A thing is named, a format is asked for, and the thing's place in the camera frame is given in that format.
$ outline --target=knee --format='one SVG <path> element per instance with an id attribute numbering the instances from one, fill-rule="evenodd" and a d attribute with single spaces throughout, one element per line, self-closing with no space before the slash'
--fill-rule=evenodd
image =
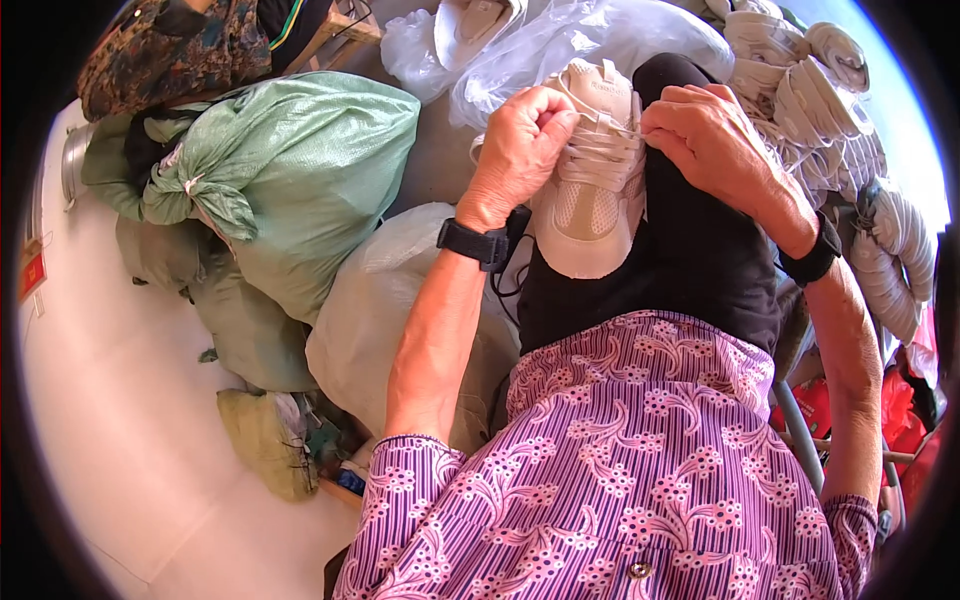
<path id="1" fill-rule="evenodd" d="M 693 60 L 682 54 L 662 52 L 644 62 L 634 71 L 634 89 L 640 94 L 644 107 L 660 98 L 668 85 L 688 84 L 700 87 L 712 81 Z"/>

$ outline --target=shirt button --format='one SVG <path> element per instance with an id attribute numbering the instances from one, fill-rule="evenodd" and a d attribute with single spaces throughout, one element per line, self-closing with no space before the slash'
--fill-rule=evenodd
<path id="1" fill-rule="evenodd" d="M 646 579 L 654 572 L 654 568 L 649 563 L 633 563 L 627 567 L 627 575 L 631 579 Z"/>

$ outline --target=shoelace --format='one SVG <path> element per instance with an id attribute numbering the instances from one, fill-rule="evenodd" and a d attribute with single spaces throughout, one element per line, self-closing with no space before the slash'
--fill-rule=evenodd
<path id="1" fill-rule="evenodd" d="M 633 103 L 636 131 L 619 127 L 607 114 L 600 114 L 595 120 L 590 118 L 595 131 L 580 125 L 573 130 L 569 143 L 561 152 L 558 171 L 562 180 L 589 183 L 611 192 L 623 189 L 636 168 L 642 143 L 637 126 L 640 97 L 636 92 Z"/>

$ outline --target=white wall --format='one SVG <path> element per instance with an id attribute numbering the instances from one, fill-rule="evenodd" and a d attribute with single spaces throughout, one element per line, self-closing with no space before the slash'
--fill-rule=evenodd
<path id="1" fill-rule="evenodd" d="M 116 214 L 89 196 L 64 213 L 60 153 L 43 173 L 48 279 L 21 308 L 25 377 L 43 454 L 68 513 L 126 598 L 315 600 L 356 511 L 323 492 L 290 505 L 236 459 L 217 390 L 242 383 L 197 356 L 212 346 L 193 306 L 137 287 Z"/>

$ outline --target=purple floral shirt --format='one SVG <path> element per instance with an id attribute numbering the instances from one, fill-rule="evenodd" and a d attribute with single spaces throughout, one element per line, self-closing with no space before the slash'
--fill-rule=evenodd
<path id="1" fill-rule="evenodd" d="M 854 598 L 876 510 L 817 499 L 767 425 L 773 361 L 640 311 L 523 356 L 472 457 L 380 442 L 335 598 Z"/>

